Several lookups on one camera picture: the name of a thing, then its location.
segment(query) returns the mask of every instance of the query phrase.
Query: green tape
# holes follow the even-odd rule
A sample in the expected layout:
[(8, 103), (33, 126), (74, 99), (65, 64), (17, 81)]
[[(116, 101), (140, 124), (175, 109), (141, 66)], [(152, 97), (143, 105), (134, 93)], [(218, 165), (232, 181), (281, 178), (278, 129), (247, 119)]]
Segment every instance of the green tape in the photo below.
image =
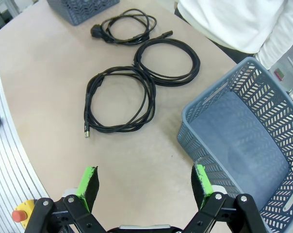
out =
[(205, 172), (205, 167), (203, 165), (196, 165), (196, 173), (198, 175), (198, 179), (200, 181), (204, 193), (203, 202), (201, 204), (201, 207), (203, 207), (205, 205), (207, 198), (210, 197), (210, 195), (213, 193), (213, 188)]
[(77, 197), (80, 198), (84, 202), (84, 205), (89, 212), (90, 210), (88, 208), (87, 201), (86, 201), (86, 190), (96, 170), (97, 170), (97, 167), (93, 167), (93, 166), (89, 166), (86, 168), (76, 193)]

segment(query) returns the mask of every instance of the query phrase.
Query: blue plastic basket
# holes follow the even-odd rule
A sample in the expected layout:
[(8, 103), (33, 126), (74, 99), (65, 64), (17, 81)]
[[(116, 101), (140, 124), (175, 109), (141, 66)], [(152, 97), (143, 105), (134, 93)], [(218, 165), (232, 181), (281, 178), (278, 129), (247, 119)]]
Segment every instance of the blue plastic basket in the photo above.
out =
[(119, 0), (47, 0), (49, 6), (72, 25), (119, 3)]
[(293, 102), (246, 58), (189, 103), (178, 141), (231, 197), (253, 196), (272, 232), (293, 225)]

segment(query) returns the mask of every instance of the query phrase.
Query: power cord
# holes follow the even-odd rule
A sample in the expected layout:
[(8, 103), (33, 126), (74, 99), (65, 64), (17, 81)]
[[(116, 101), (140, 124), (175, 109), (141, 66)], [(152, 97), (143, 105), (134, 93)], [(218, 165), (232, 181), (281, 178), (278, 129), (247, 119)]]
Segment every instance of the power cord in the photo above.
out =
[[(140, 14), (128, 14), (129, 12), (132, 12), (132, 11), (137, 11)], [(142, 25), (145, 26), (146, 28), (145, 31), (127, 40), (121, 40), (121, 39), (115, 38), (111, 33), (111, 27), (115, 22), (117, 22), (119, 19), (122, 19), (122, 18), (133, 18), (137, 20), (138, 22), (140, 22)], [(153, 16), (149, 16), (143, 11), (138, 9), (129, 9), (123, 12), (122, 14), (120, 14), (119, 16), (103, 21), (101, 25), (99, 24), (94, 25), (92, 29), (90, 30), (90, 33), (92, 37), (102, 38), (107, 43), (114, 43), (119, 45), (138, 45), (150, 39), (149, 34), (155, 28), (156, 24), (157, 24), (156, 18), (154, 18)]]
[[(185, 85), (185, 84), (189, 83), (190, 81), (192, 81), (199, 72), (200, 59), (199, 59), (198, 55), (196, 54), (196, 52), (190, 46), (188, 46), (187, 44), (185, 44), (182, 41), (179, 41), (176, 39), (171, 39), (171, 38), (166, 38), (168, 36), (171, 36), (172, 33), (173, 33), (172, 31), (169, 31), (169, 32), (162, 34), (161, 36), (159, 36), (157, 38), (146, 41), (137, 50), (135, 57), (134, 57), (134, 60), (133, 60), (134, 66), (139, 67), (142, 70), (144, 70), (152, 79), (154, 79), (154, 82), (156, 85), (182, 86), (182, 85)], [(145, 65), (143, 65), (141, 58), (142, 58), (142, 54), (146, 50), (146, 48), (150, 47), (152, 45), (155, 45), (155, 44), (160, 44), (160, 43), (173, 45), (173, 46), (176, 46), (176, 47), (182, 49), (183, 51), (185, 51), (191, 57), (192, 62), (193, 62), (193, 66), (192, 66), (191, 71), (187, 74), (184, 74), (184, 75), (172, 77), (172, 76), (158, 74), (158, 73), (148, 69)]]
[[(97, 121), (94, 117), (91, 110), (91, 103), (93, 95), (95, 94), (98, 87), (101, 86), (102, 81), (107, 76), (128, 76), (139, 81), (144, 90), (144, 98), (142, 104), (137, 111), (137, 113), (123, 125), (114, 125), (114, 126), (104, 126)], [(85, 100), (85, 109), (84, 109), (84, 132), (85, 137), (89, 137), (90, 127), (101, 132), (101, 133), (113, 133), (113, 132), (133, 132), (140, 129), (144, 124), (150, 122), (155, 113), (155, 96), (156, 96), (156, 87), (153, 79), (151, 79), (144, 71), (137, 67), (112, 67), (107, 69), (106, 71), (99, 73), (95, 77), (93, 77), (86, 88), (86, 100)], [(143, 106), (146, 103), (146, 99), (148, 99), (147, 110), (146, 112), (139, 118), (137, 116), (140, 114)]]

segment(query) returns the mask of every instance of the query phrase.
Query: basket bottom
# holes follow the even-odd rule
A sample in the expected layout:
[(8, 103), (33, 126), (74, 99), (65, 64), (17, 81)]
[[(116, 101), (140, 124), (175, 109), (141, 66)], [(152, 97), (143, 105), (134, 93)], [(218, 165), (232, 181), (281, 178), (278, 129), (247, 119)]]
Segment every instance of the basket bottom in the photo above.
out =
[(234, 92), (227, 92), (191, 124), (241, 190), (264, 207), (289, 171), (285, 157)]

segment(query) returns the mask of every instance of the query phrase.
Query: red button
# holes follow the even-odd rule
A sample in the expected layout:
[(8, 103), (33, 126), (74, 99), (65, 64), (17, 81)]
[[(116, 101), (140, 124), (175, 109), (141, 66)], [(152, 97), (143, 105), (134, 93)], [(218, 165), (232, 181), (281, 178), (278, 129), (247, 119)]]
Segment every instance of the red button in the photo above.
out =
[(27, 219), (27, 213), (23, 210), (14, 210), (12, 212), (12, 219), (14, 222), (21, 222)]

